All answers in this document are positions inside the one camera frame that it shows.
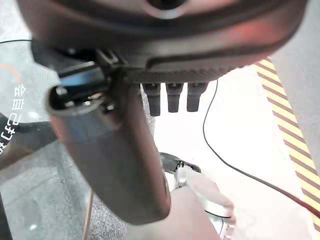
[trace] hazard tape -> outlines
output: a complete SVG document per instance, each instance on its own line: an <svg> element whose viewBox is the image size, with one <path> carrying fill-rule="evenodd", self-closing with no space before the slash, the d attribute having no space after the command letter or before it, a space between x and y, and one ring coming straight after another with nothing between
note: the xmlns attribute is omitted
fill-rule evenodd
<svg viewBox="0 0 320 240"><path fill-rule="evenodd" d="M300 181L304 201L320 211L320 178L276 68L269 57L255 66ZM320 219L312 215L312 220L320 240Z"/></svg>

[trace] black cylinder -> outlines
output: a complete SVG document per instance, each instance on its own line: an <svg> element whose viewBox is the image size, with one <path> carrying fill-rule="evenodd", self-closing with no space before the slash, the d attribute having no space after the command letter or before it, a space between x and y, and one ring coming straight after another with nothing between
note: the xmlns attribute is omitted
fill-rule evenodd
<svg viewBox="0 0 320 240"><path fill-rule="evenodd" d="M113 91L104 101L63 108L52 88L46 109L60 141L98 197L123 221L146 224L166 218L171 200L138 93Z"/></svg>

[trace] glass panel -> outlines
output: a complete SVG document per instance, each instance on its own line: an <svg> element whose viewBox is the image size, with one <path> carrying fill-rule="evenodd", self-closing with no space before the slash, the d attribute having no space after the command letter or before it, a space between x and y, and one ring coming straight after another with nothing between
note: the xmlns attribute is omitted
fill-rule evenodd
<svg viewBox="0 0 320 240"><path fill-rule="evenodd" d="M0 193L13 239L79 240L90 188L47 122L57 74L33 62L29 42L10 42L0 79Z"/></svg>

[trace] white floor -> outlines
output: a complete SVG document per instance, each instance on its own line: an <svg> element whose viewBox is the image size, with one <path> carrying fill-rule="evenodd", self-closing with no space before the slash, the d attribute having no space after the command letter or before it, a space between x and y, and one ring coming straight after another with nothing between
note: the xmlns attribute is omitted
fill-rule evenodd
<svg viewBox="0 0 320 240"><path fill-rule="evenodd" d="M311 215L280 193L228 168L207 147L202 123L214 94L210 83L198 113L186 111L187 88L179 113L168 113L161 88L161 116L155 118L158 150L195 163L234 203L234 240L316 239ZM275 123L257 73L251 67L235 70L219 80L218 92L206 124L210 144L230 164L302 197L298 179Z"/></svg>

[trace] wire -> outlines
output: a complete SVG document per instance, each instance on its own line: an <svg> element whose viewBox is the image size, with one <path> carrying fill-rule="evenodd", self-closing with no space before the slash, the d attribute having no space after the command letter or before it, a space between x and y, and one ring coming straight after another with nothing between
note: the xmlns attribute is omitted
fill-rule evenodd
<svg viewBox="0 0 320 240"><path fill-rule="evenodd" d="M15 42L31 42L31 39L16 39L16 40L0 41L0 44L15 43Z"/></svg>
<svg viewBox="0 0 320 240"><path fill-rule="evenodd" d="M309 210L312 214L314 214L315 216L317 216L319 219L320 219L320 211L318 211L317 209L315 209L313 206L307 204L306 202L300 200L298 197L292 195L291 193L285 191L285 190L282 190L281 188L267 182L267 181L264 181L256 176L253 176L249 173L246 173L245 171L242 171L232 165L230 165L229 163L227 163L214 149L213 147L209 144L208 140L207 140L207 137L206 137L206 131L205 131L205 125L206 125L206 121L207 121L207 117L208 117L208 113L211 109L211 106L212 106L212 103L214 102L215 98L216 98L216 95L217 95L217 91L218 91L218 85L219 85L219 80L216 80L216 88L215 88L215 92L214 92L214 95L212 97L212 100L210 102L210 105L208 107L208 110L206 111L206 114L205 114L205 117L204 117L204 121L203 121L203 125L202 125L202 132L203 132L203 137L204 137L204 140L206 142L206 144L208 145L208 147L212 150L212 152L221 160L221 162L223 162L225 165L227 165L229 168L253 179L253 180L256 180L264 185L266 185L267 187L269 188L272 188L274 190L276 190L277 192L285 195L286 197L288 197L289 199L293 200L294 202L296 202L297 204L299 204L300 206L306 208L307 210Z"/></svg>

